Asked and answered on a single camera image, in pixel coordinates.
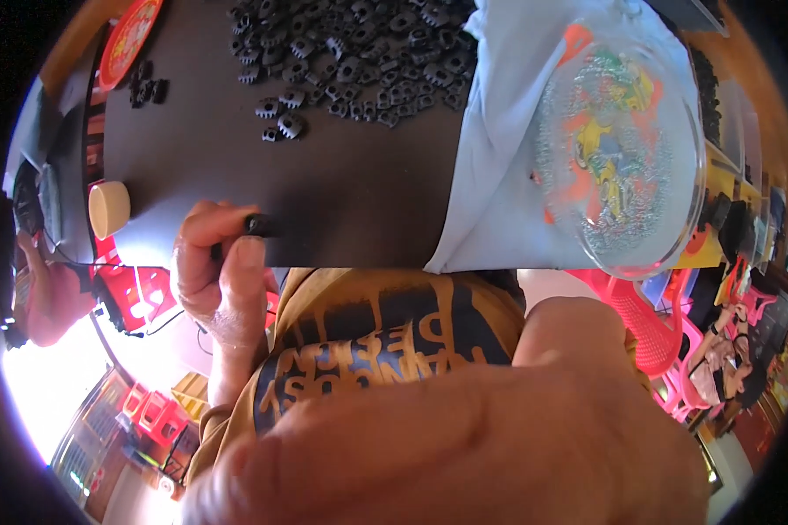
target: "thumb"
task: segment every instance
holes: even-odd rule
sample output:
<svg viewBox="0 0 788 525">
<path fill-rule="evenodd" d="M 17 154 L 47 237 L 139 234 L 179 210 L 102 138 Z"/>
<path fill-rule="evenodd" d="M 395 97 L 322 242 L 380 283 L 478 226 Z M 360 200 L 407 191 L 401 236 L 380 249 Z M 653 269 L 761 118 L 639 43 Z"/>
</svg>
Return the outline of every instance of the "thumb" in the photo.
<svg viewBox="0 0 788 525">
<path fill-rule="evenodd" d="M 264 272 L 263 239 L 250 235 L 236 239 L 219 274 L 222 308 L 229 308 L 237 314 L 264 308 Z"/>
<path fill-rule="evenodd" d="M 181 501 L 180 525 L 243 525 L 270 519 L 280 441 L 244 434 L 196 478 Z"/>
</svg>

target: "red round tray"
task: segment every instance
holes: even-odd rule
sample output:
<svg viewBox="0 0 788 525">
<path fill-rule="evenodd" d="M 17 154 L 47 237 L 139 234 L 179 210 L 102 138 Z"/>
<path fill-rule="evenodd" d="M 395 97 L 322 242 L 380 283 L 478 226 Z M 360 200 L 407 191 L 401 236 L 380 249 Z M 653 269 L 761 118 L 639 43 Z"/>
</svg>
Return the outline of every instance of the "red round tray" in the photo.
<svg viewBox="0 0 788 525">
<path fill-rule="evenodd" d="M 116 24 L 99 64 L 99 87 L 114 89 L 126 76 L 140 48 L 155 25 L 164 0 L 137 0 Z"/>
</svg>

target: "yellow t-shirt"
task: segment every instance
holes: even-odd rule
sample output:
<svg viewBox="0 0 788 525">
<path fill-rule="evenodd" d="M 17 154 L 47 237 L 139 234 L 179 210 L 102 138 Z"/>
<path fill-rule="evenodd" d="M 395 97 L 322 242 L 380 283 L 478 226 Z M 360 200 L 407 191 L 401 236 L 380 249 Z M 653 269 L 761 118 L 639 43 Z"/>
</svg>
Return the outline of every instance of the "yellow t-shirt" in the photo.
<svg viewBox="0 0 788 525">
<path fill-rule="evenodd" d="M 188 480 L 236 436 L 268 432 L 301 400 L 418 381 L 468 363 L 511 364 L 524 321 L 510 294 L 472 273 L 294 268 L 274 349 L 234 406 L 202 416 Z"/>
</svg>

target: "white wall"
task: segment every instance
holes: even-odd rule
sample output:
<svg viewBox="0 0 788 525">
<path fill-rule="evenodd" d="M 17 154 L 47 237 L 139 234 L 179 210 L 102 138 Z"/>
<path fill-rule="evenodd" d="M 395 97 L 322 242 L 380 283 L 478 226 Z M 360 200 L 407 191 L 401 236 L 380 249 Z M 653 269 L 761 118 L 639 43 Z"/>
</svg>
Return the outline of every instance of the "white wall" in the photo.
<svg viewBox="0 0 788 525">
<path fill-rule="evenodd" d="M 547 298 L 598 299 L 598 295 L 583 281 L 559 269 L 518 269 L 517 278 L 525 294 L 526 313 Z"/>
<path fill-rule="evenodd" d="M 159 329 L 179 311 L 179 308 L 172 308 L 164 312 L 152 322 L 148 331 Z M 117 332 L 103 318 L 99 319 L 99 325 L 116 359 L 135 381 L 149 390 L 167 392 L 188 372 L 210 375 L 213 358 L 206 352 L 212 352 L 212 339 L 205 333 L 197 339 L 198 326 L 186 313 L 142 339 Z M 204 350 L 199 348 L 199 340 Z"/>
<path fill-rule="evenodd" d="M 753 469 L 733 432 L 707 444 L 706 448 L 724 482 L 724 487 L 709 500 L 707 525 L 715 525 L 733 507 L 753 478 Z"/>
<path fill-rule="evenodd" d="M 179 503 L 147 485 L 129 467 L 116 481 L 102 525 L 169 525 L 178 516 Z"/>
</svg>

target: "clear plastic lid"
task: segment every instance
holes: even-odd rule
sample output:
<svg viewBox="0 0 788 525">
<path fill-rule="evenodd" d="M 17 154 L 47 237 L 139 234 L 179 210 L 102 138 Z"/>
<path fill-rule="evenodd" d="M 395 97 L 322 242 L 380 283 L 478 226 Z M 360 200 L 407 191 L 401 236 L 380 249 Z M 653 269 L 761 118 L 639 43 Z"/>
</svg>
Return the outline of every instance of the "clear plastic lid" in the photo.
<svg viewBox="0 0 788 525">
<path fill-rule="evenodd" d="M 643 279 L 674 265 L 697 224 L 704 137 L 650 49 L 584 36 L 535 111 L 533 178 L 555 224 L 598 267 Z"/>
</svg>

